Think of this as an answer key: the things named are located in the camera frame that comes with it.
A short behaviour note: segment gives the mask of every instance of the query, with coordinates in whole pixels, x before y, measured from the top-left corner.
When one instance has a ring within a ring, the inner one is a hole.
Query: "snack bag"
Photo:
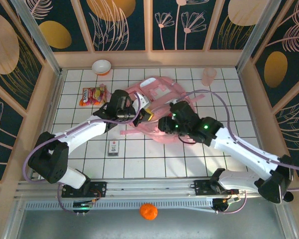
[[[106,103],[106,86],[83,88],[80,106],[99,105]]]

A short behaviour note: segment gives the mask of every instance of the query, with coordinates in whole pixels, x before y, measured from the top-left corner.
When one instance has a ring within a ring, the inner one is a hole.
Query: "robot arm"
[[[133,120],[137,125],[142,121],[149,120],[149,113],[145,109],[149,106],[149,100],[137,93],[140,100],[132,102],[129,94],[122,90],[116,90],[106,104],[94,112],[86,121],[57,134],[44,132],[39,136],[36,146],[66,135],[58,140],[48,143],[36,151],[29,159],[28,165],[49,183],[64,183],[85,194],[89,189],[90,179],[82,172],[67,166],[68,155],[77,147],[96,136],[102,135],[115,127],[117,123]]]
[[[138,97],[141,111],[136,118],[138,101],[132,102],[127,92],[116,90],[106,109],[100,108],[85,122],[56,135],[42,133],[36,146],[63,134],[66,136],[36,151],[28,161],[29,167],[49,183],[64,183],[85,195],[89,190],[90,179],[82,172],[67,166],[68,155],[91,138],[115,127],[116,122],[135,118],[133,123],[136,126],[150,120],[151,115],[145,110],[150,104],[149,100],[139,93]],[[158,128],[161,131],[179,136],[188,135],[197,143],[204,143],[229,153],[253,170],[253,172],[231,172],[217,169],[210,180],[210,187],[216,194],[221,194],[225,190],[241,189],[258,191],[264,198],[274,203],[280,203],[285,199],[287,188],[293,179],[293,171],[267,162],[254,152],[266,156],[271,161],[292,164],[288,156],[279,158],[250,145],[237,136],[233,138],[222,123],[210,117],[199,118],[185,101],[172,105],[170,111],[172,116],[163,117],[158,121]]]
[[[293,170],[271,163],[276,161],[292,164],[290,157],[284,155],[279,158],[235,135],[233,138],[228,128],[221,122],[211,117],[200,119],[185,101],[172,105],[170,111],[171,116],[163,117],[158,122],[161,131],[179,136],[188,135],[197,143],[228,153],[253,171],[232,172],[217,169],[211,182],[216,192],[230,189],[258,191],[260,195],[274,203],[281,203],[282,199],[290,201],[292,194],[287,192],[287,188],[293,179]]]

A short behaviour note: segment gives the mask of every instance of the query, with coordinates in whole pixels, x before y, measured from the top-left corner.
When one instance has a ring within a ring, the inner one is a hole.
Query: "grid floor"
[[[235,68],[217,68],[210,87],[201,83],[203,68],[114,69],[106,76],[91,70],[68,70],[58,105],[52,133],[62,132],[86,120],[98,106],[79,106],[84,87],[107,86],[110,92],[125,89],[150,76],[168,76],[187,92],[208,89],[220,95],[229,106],[234,133],[258,147],[256,134]],[[226,121],[221,102],[210,94],[196,103],[201,117]],[[183,143],[161,144],[141,133],[120,135],[130,126],[118,125],[108,133],[93,138],[69,155],[68,165],[93,179],[211,176],[217,168],[247,171],[245,165],[229,155],[203,146]],[[119,140],[119,156],[108,156],[109,140]]]

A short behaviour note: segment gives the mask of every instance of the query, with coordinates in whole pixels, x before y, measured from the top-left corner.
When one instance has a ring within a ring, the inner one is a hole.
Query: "pink plastic cup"
[[[214,68],[207,67],[203,71],[203,78],[201,83],[204,86],[210,86],[217,75],[217,71]]]

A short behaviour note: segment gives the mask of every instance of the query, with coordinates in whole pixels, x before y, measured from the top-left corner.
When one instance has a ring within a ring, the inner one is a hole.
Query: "dark blue wallpaper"
[[[276,114],[276,119],[289,153],[299,166],[299,94]]]
[[[294,1],[256,62],[272,106],[299,81],[299,1]]]
[[[153,0],[153,50],[203,49],[216,1],[193,2],[178,5],[176,1]]]
[[[42,65],[1,4],[0,23],[0,86],[26,109]]]
[[[26,4],[52,51],[87,51],[70,0],[27,0]]]
[[[272,25],[274,24],[277,16],[280,14],[281,9],[284,7],[285,3],[287,0],[281,0],[280,5],[278,7],[277,12],[275,13],[275,15],[273,16],[273,18],[271,19],[266,31],[264,32],[263,36],[261,37],[261,39],[259,40],[258,44],[256,45],[253,53],[251,54],[251,57],[254,57],[255,54],[257,53],[259,47],[261,46],[261,44],[263,43],[264,38],[266,37],[266,35],[268,34],[270,28],[272,27]]]
[[[23,117],[0,98],[0,180],[8,162]]]
[[[143,0],[80,3],[95,51],[145,50]]]
[[[229,17],[229,4],[230,0],[225,0],[223,9],[221,11],[216,31],[210,45],[211,50],[242,50],[254,29],[253,25],[245,25],[246,22],[242,21],[240,25],[233,23]],[[242,4],[243,1],[232,1],[232,4]],[[244,15],[245,19],[248,19],[248,15],[251,16],[253,14],[253,9],[256,6],[251,6],[250,8],[242,9],[238,12],[233,12],[230,14],[231,16],[238,15],[238,18]]]

